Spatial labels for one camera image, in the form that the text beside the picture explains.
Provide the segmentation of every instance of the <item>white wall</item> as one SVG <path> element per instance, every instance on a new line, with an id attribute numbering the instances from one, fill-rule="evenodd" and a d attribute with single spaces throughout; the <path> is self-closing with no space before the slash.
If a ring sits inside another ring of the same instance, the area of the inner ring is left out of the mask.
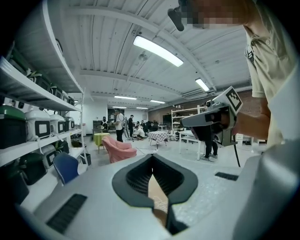
<path id="1" fill-rule="evenodd" d="M 124 111 L 125 116 L 127 119 L 130 118 L 130 115 L 133 115 L 133 122 L 141 122 L 141 120 L 144 120 L 144 122 L 148 121 L 148 112 L 147 111 L 140 111 L 140 110 L 132 110 L 132 109 L 125 109 Z"/>
<path id="2" fill-rule="evenodd" d="M 73 117 L 75 123 L 77 123 L 76 118 L 73 116 L 74 114 L 77 113 L 70 112 L 70 117 Z M 104 116 L 107 118 L 106 99 L 95 99 L 94 102 L 89 98 L 84 99 L 82 121 L 86 124 L 87 134 L 92 134 L 93 120 L 102 120 Z"/>

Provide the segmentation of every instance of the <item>checkered tablecloth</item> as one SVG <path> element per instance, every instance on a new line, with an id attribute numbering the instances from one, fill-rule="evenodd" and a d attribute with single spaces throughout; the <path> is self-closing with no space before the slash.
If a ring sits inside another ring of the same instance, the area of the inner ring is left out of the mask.
<path id="1" fill-rule="evenodd" d="M 149 132 L 148 134 L 149 138 L 152 138 L 153 140 L 156 141 L 157 144 L 162 142 L 164 139 L 168 137 L 167 132 L 162 132 L 162 131 L 156 131 L 156 132 Z"/>

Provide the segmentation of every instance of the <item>blue chair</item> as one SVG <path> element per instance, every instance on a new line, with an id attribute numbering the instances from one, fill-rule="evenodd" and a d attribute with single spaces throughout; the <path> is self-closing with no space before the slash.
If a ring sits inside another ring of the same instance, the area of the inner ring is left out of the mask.
<path id="1" fill-rule="evenodd" d="M 63 185 L 79 176 L 77 168 L 78 161 L 69 154 L 62 152 L 53 159 L 55 170 L 57 171 Z"/>

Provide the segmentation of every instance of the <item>sneaker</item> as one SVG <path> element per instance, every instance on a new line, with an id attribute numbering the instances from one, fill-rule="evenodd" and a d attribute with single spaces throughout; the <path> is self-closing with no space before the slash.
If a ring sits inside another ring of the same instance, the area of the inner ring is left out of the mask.
<path id="1" fill-rule="evenodd" d="M 201 157 L 201 159 L 202 159 L 202 160 L 207 160 L 207 161 L 209 161 L 209 160 L 210 160 L 210 157 L 206 157 L 205 155 L 203 155 L 203 156 Z"/>
<path id="2" fill-rule="evenodd" d="M 217 159 L 217 158 L 218 158 L 218 155 L 210 154 L 210 157 Z"/>

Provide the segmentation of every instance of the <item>person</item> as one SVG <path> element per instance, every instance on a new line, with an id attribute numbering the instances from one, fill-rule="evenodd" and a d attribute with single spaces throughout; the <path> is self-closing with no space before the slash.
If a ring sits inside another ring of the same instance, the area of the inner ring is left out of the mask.
<path id="1" fill-rule="evenodd" d="M 104 127 L 104 129 L 107 129 L 107 120 L 105 116 L 102 119 L 102 126 Z"/>
<path id="2" fill-rule="evenodd" d="M 136 137 L 138 140 L 144 140 L 145 133 L 142 128 L 139 128 L 139 126 L 135 127 L 135 132 L 132 135 L 133 137 Z"/>
<path id="3" fill-rule="evenodd" d="M 218 144 L 214 140 L 208 140 L 205 141 L 205 145 L 205 155 L 201 159 L 213 162 L 210 157 L 218 158 Z"/>
<path id="4" fill-rule="evenodd" d="M 260 98 L 261 110 L 258 116 L 239 112 L 232 133 L 268 139 L 268 147 L 280 144 L 283 137 L 268 103 L 298 60 L 283 25 L 257 0 L 194 0 L 190 3 L 193 17 L 204 29 L 242 25 L 246 32 L 245 56 L 252 80 L 252 96 Z M 222 115 L 221 124 L 228 126 L 228 115 Z"/>
<path id="5" fill-rule="evenodd" d="M 130 118 L 128 119 L 128 129 L 130 132 L 130 137 L 132 137 L 132 133 L 133 133 L 133 115 L 130 115 Z"/>
<path id="6" fill-rule="evenodd" d="M 144 120 L 141 120 L 141 126 L 144 128 L 146 124 L 144 123 Z"/>
<path id="7" fill-rule="evenodd" d="M 123 135 L 123 121 L 125 120 L 124 115 L 121 113 L 121 110 L 119 108 L 115 111 L 116 114 L 116 122 L 114 125 L 116 126 L 116 132 L 117 132 L 117 141 L 123 142 L 122 135 Z"/>

